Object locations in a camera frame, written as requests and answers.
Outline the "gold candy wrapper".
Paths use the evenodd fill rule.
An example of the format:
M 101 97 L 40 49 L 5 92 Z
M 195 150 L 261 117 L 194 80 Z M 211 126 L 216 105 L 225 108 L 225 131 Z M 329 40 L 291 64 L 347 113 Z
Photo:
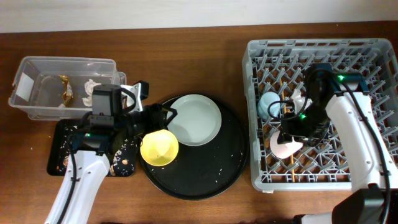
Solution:
M 73 90 L 70 84 L 70 80 L 66 75 L 59 75 L 64 87 L 64 93 L 62 95 L 63 102 L 60 104 L 59 108 L 66 108 L 73 99 Z

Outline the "white tissue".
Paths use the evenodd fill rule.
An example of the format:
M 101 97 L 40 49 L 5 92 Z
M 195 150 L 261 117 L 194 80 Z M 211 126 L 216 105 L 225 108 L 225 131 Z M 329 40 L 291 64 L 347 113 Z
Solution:
M 86 98 L 82 98 L 83 104 L 87 107 L 92 106 L 92 95 L 93 95 L 93 90 L 94 87 L 100 85 L 100 83 L 94 82 L 92 79 L 89 79 L 85 84 L 85 92 L 88 95 Z

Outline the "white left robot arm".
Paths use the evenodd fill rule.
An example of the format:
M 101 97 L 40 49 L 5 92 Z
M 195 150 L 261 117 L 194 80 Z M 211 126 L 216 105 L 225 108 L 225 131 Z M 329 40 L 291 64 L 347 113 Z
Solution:
M 67 137 L 68 165 L 47 223 L 86 223 L 117 150 L 165 129 L 176 117 L 174 108 L 158 103 L 143 106 L 148 94 L 144 81 L 94 86 L 91 111 Z

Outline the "yellow bowl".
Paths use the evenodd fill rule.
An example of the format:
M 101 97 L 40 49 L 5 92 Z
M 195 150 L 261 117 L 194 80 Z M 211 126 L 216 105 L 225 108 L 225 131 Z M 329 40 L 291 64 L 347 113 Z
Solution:
M 166 129 L 146 134 L 140 147 L 141 157 L 152 166 L 166 166 L 177 156 L 178 140 Z

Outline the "white plate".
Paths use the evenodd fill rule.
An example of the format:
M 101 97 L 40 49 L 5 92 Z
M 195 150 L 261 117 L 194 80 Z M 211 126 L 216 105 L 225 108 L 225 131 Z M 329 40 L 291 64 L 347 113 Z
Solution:
M 176 99 L 171 108 L 177 110 L 177 115 L 167 129 L 184 145 L 202 146 L 214 139 L 221 129 L 221 111 L 207 96 L 184 95 Z

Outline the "wooden chopstick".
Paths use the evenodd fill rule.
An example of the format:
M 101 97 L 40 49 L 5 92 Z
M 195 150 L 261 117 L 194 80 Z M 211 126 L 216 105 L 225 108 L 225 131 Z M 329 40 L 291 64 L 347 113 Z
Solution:
M 280 83 L 280 90 L 282 91 L 282 100 L 285 100 L 284 90 L 282 90 L 282 86 L 283 86 L 282 79 L 279 80 L 279 83 Z M 286 112 L 288 112 L 286 106 L 283 107 L 283 110 L 284 110 L 284 114 L 286 114 Z M 294 157 L 293 157 L 293 155 L 290 155 L 290 163 L 291 163 L 292 165 L 294 164 Z M 295 182 L 295 170 L 292 169 L 292 170 L 291 170 L 291 173 L 292 173 L 292 182 L 294 183 L 294 182 Z

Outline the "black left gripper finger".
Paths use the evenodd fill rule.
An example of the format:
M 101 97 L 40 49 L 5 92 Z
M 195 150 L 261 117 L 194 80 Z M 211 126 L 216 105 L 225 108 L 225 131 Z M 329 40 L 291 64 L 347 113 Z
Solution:
M 160 131 L 165 129 L 163 125 L 155 125 L 155 126 L 146 126 L 144 129 L 140 132 L 139 137 L 144 138 L 147 134 L 154 133 L 156 131 Z
M 161 105 L 160 106 L 160 115 L 163 120 L 173 120 L 178 115 L 178 112 L 175 108 Z

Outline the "pink cup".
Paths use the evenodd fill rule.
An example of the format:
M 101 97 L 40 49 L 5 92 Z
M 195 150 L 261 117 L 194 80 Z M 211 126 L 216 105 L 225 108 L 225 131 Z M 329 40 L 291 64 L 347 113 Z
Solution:
M 276 131 L 270 139 L 270 149 L 280 159 L 288 158 L 302 147 L 302 142 L 296 141 L 293 136 L 283 131 Z

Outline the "blue cup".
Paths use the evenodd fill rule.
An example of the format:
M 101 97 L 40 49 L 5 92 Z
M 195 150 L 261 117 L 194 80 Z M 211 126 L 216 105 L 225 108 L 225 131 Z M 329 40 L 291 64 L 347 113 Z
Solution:
M 278 117 L 280 112 L 280 98 L 275 92 L 268 91 L 264 93 L 257 104 L 257 115 L 263 119 L 268 120 L 271 116 Z

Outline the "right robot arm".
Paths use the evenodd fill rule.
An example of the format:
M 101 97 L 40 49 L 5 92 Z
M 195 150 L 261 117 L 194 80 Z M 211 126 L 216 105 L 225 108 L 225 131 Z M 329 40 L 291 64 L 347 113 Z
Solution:
M 304 72 L 305 99 L 280 119 L 270 140 L 272 153 L 285 159 L 312 142 L 320 144 L 333 124 L 351 174 L 353 193 L 332 212 L 296 215 L 294 223 L 397 223 L 397 167 L 373 116 L 361 73 L 335 73 L 316 63 Z

